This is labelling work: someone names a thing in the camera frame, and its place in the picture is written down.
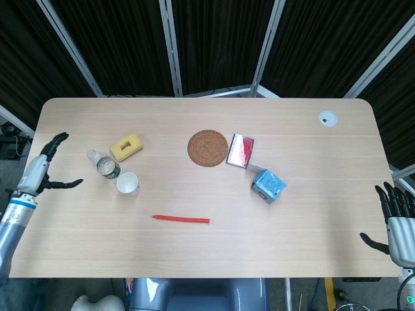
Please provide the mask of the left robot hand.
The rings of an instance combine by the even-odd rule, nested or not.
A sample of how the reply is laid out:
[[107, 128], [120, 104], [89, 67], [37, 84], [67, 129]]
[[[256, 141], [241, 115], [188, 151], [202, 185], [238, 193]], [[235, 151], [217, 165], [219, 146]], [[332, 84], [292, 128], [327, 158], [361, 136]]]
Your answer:
[[36, 156], [26, 168], [18, 185], [18, 192], [38, 196], [45, 189], [72, 189], [84, 180], [77, 179], [75, 181], [64, 183], [60, 181], [50, 181], [48, 169], [59, 145], [69, 137], [66, 132], [59, 133], [47, 143], [40, 154]]

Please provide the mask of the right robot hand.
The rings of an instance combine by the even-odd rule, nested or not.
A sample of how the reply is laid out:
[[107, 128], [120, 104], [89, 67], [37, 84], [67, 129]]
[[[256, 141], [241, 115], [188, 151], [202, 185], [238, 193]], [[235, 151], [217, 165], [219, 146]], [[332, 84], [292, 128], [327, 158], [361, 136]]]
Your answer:
[[381, 209], [386, 225], [388, 243], [382, 244], [372, 240], [366, 233], [360, 233], [363, 242], [386, 255], [397, 266], [414, 268], [414, 196], [384, 182], [375, 186], [381, 202]]

